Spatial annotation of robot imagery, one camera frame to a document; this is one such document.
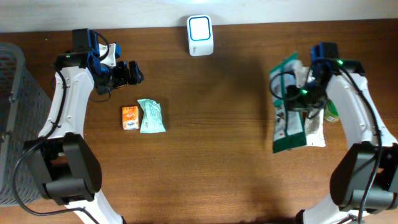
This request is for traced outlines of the green 3M package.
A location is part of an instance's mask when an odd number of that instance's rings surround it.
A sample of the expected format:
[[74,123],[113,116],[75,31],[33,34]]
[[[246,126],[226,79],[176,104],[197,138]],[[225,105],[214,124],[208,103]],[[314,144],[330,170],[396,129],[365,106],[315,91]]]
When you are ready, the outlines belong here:
[[298,54],[294,53],[274,67],[269,73],[269,90],[274,107],[274,135],[272,152],[274,154],[307,144],[302,115],[298,111],[288,111],[285,107],[287,87],[295,85],[292,68]]

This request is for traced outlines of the white tube with gold cap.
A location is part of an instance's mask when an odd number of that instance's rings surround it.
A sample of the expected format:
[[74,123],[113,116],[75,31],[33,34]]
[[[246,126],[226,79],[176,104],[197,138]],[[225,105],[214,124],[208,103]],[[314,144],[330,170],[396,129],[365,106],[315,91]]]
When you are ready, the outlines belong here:
[[307,146],[312,147],[325,147],[325,138],[323,134],[323,115],[324,109],[312,119],[305,119],[305,136],[307,141]]

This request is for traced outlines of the green lidded jar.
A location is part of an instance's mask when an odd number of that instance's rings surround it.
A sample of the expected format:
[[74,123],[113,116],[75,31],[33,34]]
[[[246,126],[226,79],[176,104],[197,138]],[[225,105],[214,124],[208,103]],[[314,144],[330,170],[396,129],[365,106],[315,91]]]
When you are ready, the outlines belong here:
[[324,107],[323,118],[324,120],[331,123],[336,123],[340,120],[338,111],[331,100],[329,100],[326,106]]

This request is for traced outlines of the small orange box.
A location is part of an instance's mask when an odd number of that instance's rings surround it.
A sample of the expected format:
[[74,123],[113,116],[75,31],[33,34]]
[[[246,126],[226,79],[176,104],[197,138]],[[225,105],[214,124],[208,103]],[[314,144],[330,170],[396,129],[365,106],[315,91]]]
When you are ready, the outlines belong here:
[[139,109],[137,106],[122,107],[123,130],[134,130],[140,128]]

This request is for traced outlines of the mint green packet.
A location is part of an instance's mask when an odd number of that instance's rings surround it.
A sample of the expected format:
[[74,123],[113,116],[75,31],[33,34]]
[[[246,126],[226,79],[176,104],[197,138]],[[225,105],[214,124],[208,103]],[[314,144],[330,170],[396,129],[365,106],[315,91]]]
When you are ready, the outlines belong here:
[[140,99],[137,101],[144,115],[141,123],[141,134],[153,134],[166,132],[160,104],[151,99]]

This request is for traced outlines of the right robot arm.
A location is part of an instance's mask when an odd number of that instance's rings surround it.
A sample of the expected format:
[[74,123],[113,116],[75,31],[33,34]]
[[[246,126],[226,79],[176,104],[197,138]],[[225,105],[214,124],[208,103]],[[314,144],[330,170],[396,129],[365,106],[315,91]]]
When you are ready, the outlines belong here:
[[348,152],[333,171],[330,193],[301,210],[296,223],[363,223],[365,215],[397,208],[397,139],[386,128],[368,90],[363,66],[342,59],[338,46],[321,42],[311,64],[289,72],[295,84],[285,91],[287,109],[311,113],[331,101],[346,136]]

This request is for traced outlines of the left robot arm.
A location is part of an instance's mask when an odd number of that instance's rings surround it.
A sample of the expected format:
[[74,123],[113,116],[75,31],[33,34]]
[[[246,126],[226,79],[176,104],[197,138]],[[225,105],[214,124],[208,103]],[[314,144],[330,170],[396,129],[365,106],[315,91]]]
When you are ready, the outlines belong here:
[[91,29],[72,32],[73,48],[57,57],[55,93],[48,118],[33,141],[24,143],[17,165],[26,163],[41,196],[75,212],[84,223],[124,223],[104,196],[99,161],[83,137],[86,107],[98,94],[137,85],[144,74],[135,61],[120,61],[119,44]]

